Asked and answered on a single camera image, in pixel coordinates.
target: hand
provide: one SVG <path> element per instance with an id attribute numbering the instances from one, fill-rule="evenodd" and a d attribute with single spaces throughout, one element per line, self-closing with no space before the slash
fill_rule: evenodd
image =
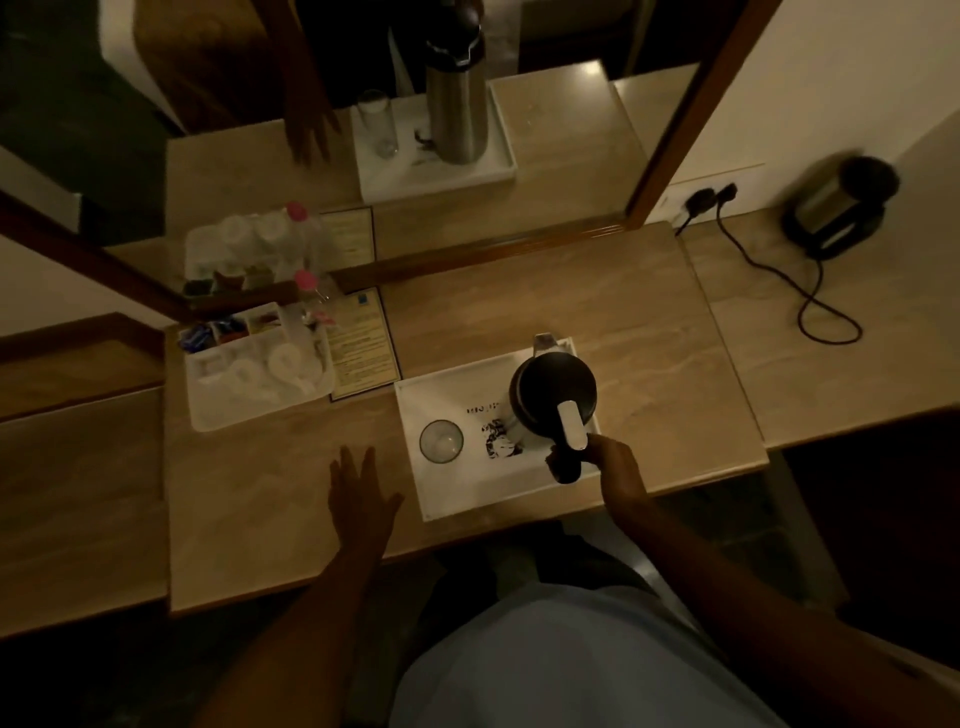
<path id="1" fill-rule="evenodd" d="M 628 446 L 591 434 L 587 436 L 583 459 L 600 469 L 600 490 L 614 522 L 620 522 L 637 507 L 653 505 Z"/>
<path id="2" fill-rule="evenodd" d="M 326 97 L 324 82 L 317 72 L 313 58 L 297 58 L 284 70 L 283 122 L 287 144 L 294 162 L 310 166 L 310 135 L 313 134 L 324 160 L 330 161 L 326 143 L 324 120 L 336 133 L 341 133 L 340 122 Z"/>
<path id="3" fill-rule="evenodd" d="M 350 451 L 340 448 L 340 462 L 330 463 L 327 505 L 340 548 L 379 560 L 390 541 L 403 496 L 394 493 L 384 500 L 376 477 L 375 455 L 373 448 L 367 448 L 358 476 Z"/>

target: black kettle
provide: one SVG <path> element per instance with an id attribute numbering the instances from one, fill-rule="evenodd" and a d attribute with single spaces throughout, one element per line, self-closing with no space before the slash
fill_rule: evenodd
<path id="1" fill-rule="evenodd" d="M 547 461 L 558 483 L 580 478 L 587 449 L 587 429 L 597 406 L 597 383 L 587 364 L 566 351 L 551 333 L 534 338 L 534 355 L 510 381 L 509 408 L 501 420 L 507 438 L 523 445 L 529 433 L 552 440 L 556 449 Z"/>
<path id="2" fill-rule="evenodd" d="M 809 257 L 830 260 L 879 229 L 883 204 L 898 189 L 900 177 L 882 159 L 846 159 L 834 177 L 787 208 L 780 226 Z"/>

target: glass tumbler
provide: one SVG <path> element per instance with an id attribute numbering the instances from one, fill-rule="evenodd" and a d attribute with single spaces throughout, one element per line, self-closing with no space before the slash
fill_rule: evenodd
<path id="1" fill-rule="evenodd" d="M 383 91 L 364 91 L 357 98 L 357 110 L 370 133 L 376 155 L 383 159 L 395 157 L 399 146 L 396 143 L 396 124 L 390 97 Z"/>

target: left hand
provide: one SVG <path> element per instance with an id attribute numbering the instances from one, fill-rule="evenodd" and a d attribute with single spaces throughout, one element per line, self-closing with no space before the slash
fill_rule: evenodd
<path id="1" fill-rule="evenodd" d="M 376 476 L 375 456 L 375 450 L 367 448 L 358 475 L 349 449 L 340 448 L 340 461 L 330 463 L 327 505 L 341 550 L 379 560 L 390 541 L 403 495 L 394 493 L 384 499 Z"/>

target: right hand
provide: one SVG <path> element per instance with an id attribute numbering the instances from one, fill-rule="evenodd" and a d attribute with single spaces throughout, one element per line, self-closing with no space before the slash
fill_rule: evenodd
<path id="1" fill-rule="evenodd" d="M 341 133 L 340 122 L 326 97 L 313 58 L 303 54 L 284 69 L 283 77 L 283 121 L 294 162 L 310 166 L 311 134 L 324 160 L 330 162 L 324 120 L 336 133 Z"/>
<path id="2" fill-rule="evenodd" d="M 587 436 L 583 459 L 600 469 L 600 490 L 611 518 L 618 522 L 638 507 L 653 504 L 627 445 L 603 435 Z"/>

